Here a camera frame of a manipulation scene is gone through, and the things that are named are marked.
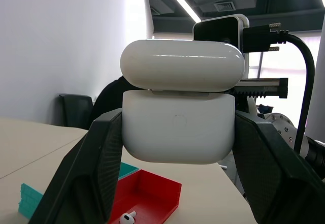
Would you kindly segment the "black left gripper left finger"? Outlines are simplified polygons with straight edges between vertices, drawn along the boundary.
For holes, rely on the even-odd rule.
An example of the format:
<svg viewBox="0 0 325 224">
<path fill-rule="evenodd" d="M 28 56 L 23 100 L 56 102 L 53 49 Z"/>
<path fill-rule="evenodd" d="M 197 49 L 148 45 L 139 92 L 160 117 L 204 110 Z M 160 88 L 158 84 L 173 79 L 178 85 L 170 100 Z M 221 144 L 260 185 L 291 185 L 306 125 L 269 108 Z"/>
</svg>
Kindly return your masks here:
<svg viewBox="0 0 325 224">
<path fill-rule="evenodd" d="M 29 223 L 107 223 L 122 156 L 122 110 L 102 114 L 65 155 Z"/>
</svg>

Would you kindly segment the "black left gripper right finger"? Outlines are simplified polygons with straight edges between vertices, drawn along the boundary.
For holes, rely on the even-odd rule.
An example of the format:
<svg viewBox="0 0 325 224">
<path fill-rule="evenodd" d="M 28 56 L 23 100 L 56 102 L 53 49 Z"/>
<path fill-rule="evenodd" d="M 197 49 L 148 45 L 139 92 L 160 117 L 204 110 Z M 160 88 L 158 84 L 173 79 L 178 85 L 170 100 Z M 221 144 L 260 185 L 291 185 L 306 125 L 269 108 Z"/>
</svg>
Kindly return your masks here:
<svg viewBox="0 0 325 224">
<path fill-rule="evenodd" d="M 324 223 L 324 183 L 270 122 L 236 111 L 233 155 L 257 223 Z"/>
</svg>

